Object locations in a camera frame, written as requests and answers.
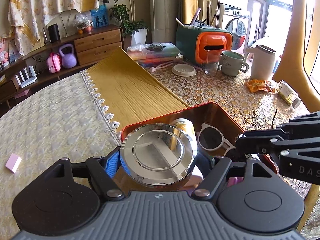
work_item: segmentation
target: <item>gray ridged panel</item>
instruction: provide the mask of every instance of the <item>gray ridged panel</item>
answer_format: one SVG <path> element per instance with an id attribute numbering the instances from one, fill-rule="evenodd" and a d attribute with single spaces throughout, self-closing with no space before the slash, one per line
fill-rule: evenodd
<path id="1" fill-rule="evenodd" d="M 297 232 L 255 236 L 232 228 L 205 201 L 181 192 L 132 192 L 119 202 L 107 202 L 90 224 L 64 236 L 36 236 L 22 231 L 14 240 L 301 240 Z"/>

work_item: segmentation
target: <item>silver round container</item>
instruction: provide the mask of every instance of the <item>silver round container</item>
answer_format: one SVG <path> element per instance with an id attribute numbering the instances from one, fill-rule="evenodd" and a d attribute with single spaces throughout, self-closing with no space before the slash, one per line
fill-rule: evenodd
<path id="1" fill-rule="evenodd" d="M 148 187 L 162 187 L 187 177 L 196 154 L 196 142 L 189 135 L 163 123 L 133 130 L 120 149 L 126 173 Z"/>

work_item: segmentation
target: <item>drawer handle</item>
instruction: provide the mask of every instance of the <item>drawer handle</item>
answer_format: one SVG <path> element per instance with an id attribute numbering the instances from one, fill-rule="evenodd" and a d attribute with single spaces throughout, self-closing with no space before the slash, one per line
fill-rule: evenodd
<path id="1" fill-rule="evenodd" d="M 98 39 L 95 39 L 95 40 L 92 40 L 92 41 L 98 41 L 98 40 L 104 40 L 104 38 L 98 38 Z"/>
<path id="2" fill-rule="evenodd" d="M 107 51 L 104 50 L 104 51 L 101 51 L 101 52 L 97 52 L 96 54 L 94 54 L 95 56 L 99 55 L 99 54 L 102 54 L 102 53 L 106 53 Z"/>

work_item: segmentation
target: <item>white flower pot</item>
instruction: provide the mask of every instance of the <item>white flower pot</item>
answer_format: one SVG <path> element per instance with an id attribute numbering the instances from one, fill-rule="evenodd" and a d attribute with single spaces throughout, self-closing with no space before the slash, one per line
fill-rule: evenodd
<path id="1" fill-rule="evenodd" d="M 137 32 L 132 33 L 131 46 L 138 43 L 145 44 L 147 38 L 147 30 L 148 29 L 140 29 Z"/>

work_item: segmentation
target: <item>clear drinking glass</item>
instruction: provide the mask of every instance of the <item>clear drinking glass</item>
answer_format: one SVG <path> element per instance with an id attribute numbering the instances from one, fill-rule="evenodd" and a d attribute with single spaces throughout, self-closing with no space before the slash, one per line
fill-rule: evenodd
<path id="1" fill-rule="evenodd" d="M 222 50 L 208 50 L 204 72 L 207 75 L 214 75 L 219 70 L 219 60 Z"/>

